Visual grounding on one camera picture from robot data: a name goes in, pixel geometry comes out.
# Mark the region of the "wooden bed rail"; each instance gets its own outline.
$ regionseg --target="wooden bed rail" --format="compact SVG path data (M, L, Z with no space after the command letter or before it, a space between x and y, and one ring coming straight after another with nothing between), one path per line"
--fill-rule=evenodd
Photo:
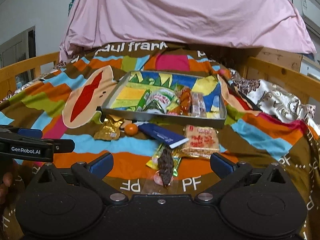
M41 66L53 62L53 65L59 60L59 52L29 58L19 61L12 65L0 69L0 98L7 96L8 91L14 92L17 89L16 75L27 70L33 72L33 77L41 75Z
M264 73L265 76L275 78L271 82L298 96L303 104L308 103L309 97L320 102L320 82L318 80L254 57L249 57L244 67L254 68L260 73Z

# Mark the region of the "red mouth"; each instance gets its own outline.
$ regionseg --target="red mouth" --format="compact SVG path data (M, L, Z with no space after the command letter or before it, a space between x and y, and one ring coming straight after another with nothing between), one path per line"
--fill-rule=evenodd
M90 103L94 90L99 87L100 80L102 79L102 71L94 78L91 84L86 85L78 100L73 107L70 122L73 120L86 108L86 106Z

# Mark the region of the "gray door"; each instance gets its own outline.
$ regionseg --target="gray door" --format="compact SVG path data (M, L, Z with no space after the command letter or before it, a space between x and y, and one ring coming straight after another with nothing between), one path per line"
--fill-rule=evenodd
M29 58L28 32L31 30L34 30L34 27L19 33L0 45L0 68ZM21 88L30 81L30 71L16 76L17 88Z

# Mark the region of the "human hand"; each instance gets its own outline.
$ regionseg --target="human hand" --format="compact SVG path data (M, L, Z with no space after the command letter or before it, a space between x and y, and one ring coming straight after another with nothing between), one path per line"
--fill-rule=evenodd
M2 184L0 185L0 205L5 203L5 198L9 192L9 187L13 182L13 175L18 168L18 164L15 160L11 160L9 163L7 161L4 161L4 163L6 163L6 167L4 167L4 170L8 172L3 175Z

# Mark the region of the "orange fruit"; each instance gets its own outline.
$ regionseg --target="orange fruit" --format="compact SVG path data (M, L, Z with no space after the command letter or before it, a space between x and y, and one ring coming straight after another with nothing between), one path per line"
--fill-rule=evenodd
M138 133L139 129L134 123L127 124L124 128L124 132L126 135L133 136Z

